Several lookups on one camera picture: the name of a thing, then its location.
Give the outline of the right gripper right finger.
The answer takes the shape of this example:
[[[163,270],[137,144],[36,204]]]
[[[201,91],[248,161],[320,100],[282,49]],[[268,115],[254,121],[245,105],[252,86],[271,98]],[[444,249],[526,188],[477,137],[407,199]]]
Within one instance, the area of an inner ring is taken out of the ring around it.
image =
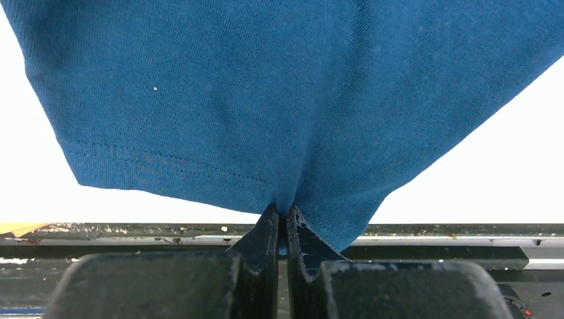
[[[493,278],[467,262],[353,262],[287,216],[289,300],[294,318],[511,318]]]

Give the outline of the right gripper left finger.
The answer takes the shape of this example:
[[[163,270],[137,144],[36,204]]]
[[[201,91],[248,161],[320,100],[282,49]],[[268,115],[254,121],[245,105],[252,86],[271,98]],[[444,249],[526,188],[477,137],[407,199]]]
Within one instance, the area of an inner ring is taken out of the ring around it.
[[[45,318],[274,318],[278,234],[270,205],[224,252],[84,256],[64,273]]]

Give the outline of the blue t-shirt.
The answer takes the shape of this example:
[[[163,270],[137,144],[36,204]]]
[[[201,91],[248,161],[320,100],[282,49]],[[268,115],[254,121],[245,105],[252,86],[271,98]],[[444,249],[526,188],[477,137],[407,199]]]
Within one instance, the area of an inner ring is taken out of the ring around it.
[[[563,56],[562,1],[3,1],[79,184],[348,247]]]

